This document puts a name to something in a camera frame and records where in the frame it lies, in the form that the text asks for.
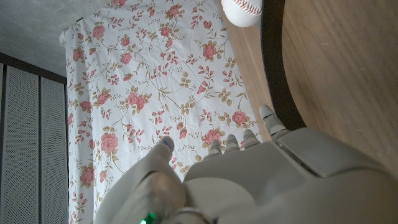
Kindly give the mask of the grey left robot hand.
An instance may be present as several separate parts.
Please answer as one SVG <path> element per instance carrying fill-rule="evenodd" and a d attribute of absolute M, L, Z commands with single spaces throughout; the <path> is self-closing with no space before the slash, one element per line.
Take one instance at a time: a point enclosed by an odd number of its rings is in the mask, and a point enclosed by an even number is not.
<path fill-rule="evenodd" d="M 229 135 L 180 179 L 162 138 L 111 188 L 95 223 L 396 223 L 397 178 L 319 131 L 288 130 L 266 105 L 271 140 Z"/>

